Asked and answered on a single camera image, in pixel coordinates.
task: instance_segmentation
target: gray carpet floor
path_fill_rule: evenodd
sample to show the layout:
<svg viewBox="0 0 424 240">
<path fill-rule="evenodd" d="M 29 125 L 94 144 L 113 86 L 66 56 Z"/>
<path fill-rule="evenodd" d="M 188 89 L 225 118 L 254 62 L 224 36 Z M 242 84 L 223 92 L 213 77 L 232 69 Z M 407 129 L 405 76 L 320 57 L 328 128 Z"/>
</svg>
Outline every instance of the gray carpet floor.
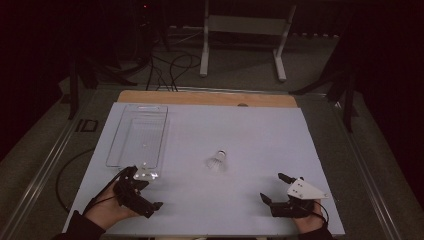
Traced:
<svg viewBox="0 0 424 240">
<path fill-rule="evenodd" d="M 190 42 L 173 44 L 172 50 L 183 50 L 200 56 L 200 40 L 193 38 Z M 250 51 L 249 46 L 231 46 L 220 41 L 211 47 L 209 75 L 201 78 L 198 67 L 188 69 L 176 80 L 176 85 L 180 91 L 220 89 L 285 94 L 318 79 L 336 43 L 337 39 L 291 37 L 283 54 L 288 79 L 281 83 L 277 80 L 273 66 L 270 52 L 272 44 L 254 44 L 259 46 L 254 46 L 254 50 Z M 166 90 L 165 83 L 170 85 L 170 65 L 158 59 L 170 62 L 179 54 L 165 53 L 163 46 L 155 49 L 154 55 L 158 58 L 154 61 L 158 70 L 153 72 L 150 90 L 155 90 L 158 83 L 161 90 Z M 189 57 L 181 58 L 177 64 L 187 66 L 189 61 Z M 177 76 L 183 68 L 173 70 L 174 76 Z M 139 86 L 132 89 L 144 89 L 148 76 L 146 68 L 129 77 L 129 80 L 139 83 Z M 31 181 L 36 179 L 44 161 L 57 159 L 39 191 L 29 192 L 37 201 L 25 206 L 11 239 L 49 239 L 62 230 L 68 214 L 57 200 L 56 182 L 64 204 L 72 204 L 92 155 L 91 149 L 96 146 L 111 105 L 123 89 L 129 88 L 107 80 L 101 81 L 97 90 L 81 89 L 82 106 L 74 121 L 67 120 L 69 105 L 56 103 L 0 163 L 0 226 L 5 231 L 11 228 L 7 223 L 12 214 L 16 213 L 19 201 Z M 355 95 L 356 114 L 352 119 L 353 133 L 350 134 L 341 124 L 340 109 L 323 97 L 325 91 L 324 86 L 314 93 L 296 97 L 296 101 L 305 115 L 336 198 L 346 231 L 346 235 L 338 239 L 422 239 L 423 211 L 360 94 Z M 95 132 L 75 132 L 80 119 L 98 121 L 99 127 Z M 58 149 L 58 140 L 64 135 L 68 138 L 63 148 L 60 148 L 62 150 L 53 151 Z M 70 162 L 58 180 L 61 168 L 74 157 L 75 160 Z M 371 190 L 373 186 L 376 187 L 377 195 L 370 191 L 369 186 Z M 383 202 L 385 209 L 379 209 L 376 202 Z M 387 227 L 380 218 L 381 212 L 389 214 L 399 236 L 388 236 Z"/>
</svg>

